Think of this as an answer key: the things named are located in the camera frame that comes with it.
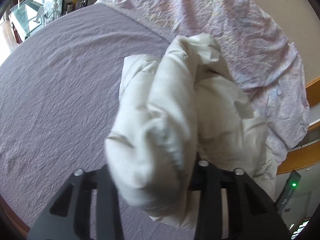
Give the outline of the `white puffer down jacket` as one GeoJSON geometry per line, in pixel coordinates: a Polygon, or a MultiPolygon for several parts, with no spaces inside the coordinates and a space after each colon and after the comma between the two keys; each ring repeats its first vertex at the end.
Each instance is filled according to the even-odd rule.
{"type": "Polygon", "coordinates": [[[277,164],[267,130],[216,40],[178,36],[162,58],[124,59],[108,168],[129,205],[156,222],[195,230],[200,195],[188,186],[196,157],[227,171],[242,168],[274,196],[277,164]]]}

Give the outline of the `pink floral duvet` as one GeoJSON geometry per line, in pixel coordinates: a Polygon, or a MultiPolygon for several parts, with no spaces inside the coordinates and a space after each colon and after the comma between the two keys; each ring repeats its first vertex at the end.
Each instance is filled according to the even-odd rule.
{"type": "Polygon", "coordinates": [[[98,0],[170,35],[208,33],[237,85],[266,116],[267,144],[281,163],[309,127],[302,58],[253,0],[98,0]]]}

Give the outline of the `lilac bed sheet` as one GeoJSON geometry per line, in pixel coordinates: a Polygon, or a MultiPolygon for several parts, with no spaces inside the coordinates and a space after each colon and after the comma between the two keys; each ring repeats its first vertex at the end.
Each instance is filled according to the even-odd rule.
{"type": "Polygon", "coordinates": [[[64,16],[1,65],[1,204],[23,234],[76,168],[101,167],[126,56],[173,37],[102,4],[64,16]]]}

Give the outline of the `items on window sill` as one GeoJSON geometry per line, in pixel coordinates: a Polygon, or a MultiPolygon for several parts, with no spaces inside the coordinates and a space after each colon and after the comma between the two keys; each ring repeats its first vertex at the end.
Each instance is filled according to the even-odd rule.
{"type": "Polygon", "coordinates": [[[88,0],[72,0],[66,4],[65,13],[68,14],[80,8],[84,8],[88,5],[88,0]]]}

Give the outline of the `glass window railing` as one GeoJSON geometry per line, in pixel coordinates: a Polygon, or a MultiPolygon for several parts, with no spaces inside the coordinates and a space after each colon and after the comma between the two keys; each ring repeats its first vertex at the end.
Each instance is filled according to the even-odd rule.
{"type": "Polygon", "coordinates": [[[19,42],[63,15],[65,0],[21,0],[10,9],[9,20],[19,42]]]}

